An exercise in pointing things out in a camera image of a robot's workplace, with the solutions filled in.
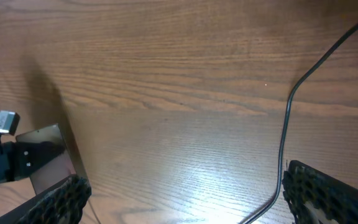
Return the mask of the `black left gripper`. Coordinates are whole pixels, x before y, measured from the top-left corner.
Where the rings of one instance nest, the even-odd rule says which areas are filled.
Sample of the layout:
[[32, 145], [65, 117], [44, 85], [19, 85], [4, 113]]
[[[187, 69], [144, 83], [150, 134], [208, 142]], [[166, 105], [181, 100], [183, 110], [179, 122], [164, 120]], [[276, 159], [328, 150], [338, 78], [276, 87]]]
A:
[[65, 147], [50, 141], [0, 144], [0, 184], [30, 177], [53, 159], [63, 154]]

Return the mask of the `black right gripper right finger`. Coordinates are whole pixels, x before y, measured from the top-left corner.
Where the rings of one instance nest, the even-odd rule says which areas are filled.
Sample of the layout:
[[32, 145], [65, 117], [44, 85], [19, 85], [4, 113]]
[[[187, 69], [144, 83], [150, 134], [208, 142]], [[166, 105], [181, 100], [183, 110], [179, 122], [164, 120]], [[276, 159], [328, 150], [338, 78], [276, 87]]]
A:
[[358, 189], [300, 161], [290, 162], [282, 184], [295, 223], [358, 224]]

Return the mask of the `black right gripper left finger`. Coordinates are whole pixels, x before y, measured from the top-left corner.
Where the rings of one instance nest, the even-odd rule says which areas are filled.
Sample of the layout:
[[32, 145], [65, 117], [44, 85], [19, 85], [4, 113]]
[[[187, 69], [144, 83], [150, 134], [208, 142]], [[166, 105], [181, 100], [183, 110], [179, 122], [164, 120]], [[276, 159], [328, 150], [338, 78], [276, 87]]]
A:
[[79, 224], [91, 196], [87, 179], [69, 175], [0, 217], [0, 224]]

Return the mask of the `Galaxy smartphone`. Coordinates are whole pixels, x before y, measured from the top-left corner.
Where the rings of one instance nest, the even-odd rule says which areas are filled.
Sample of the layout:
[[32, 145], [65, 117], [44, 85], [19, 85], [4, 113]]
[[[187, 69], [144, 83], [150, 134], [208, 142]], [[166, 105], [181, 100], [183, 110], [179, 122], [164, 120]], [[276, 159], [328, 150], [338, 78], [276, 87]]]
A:
[[75, 140], [58, 124], [20, 134], [16, 142], [26, 147], [23, 155], [32, 168], [29, 179], [37, 195], [69, 175], [88, 178]]

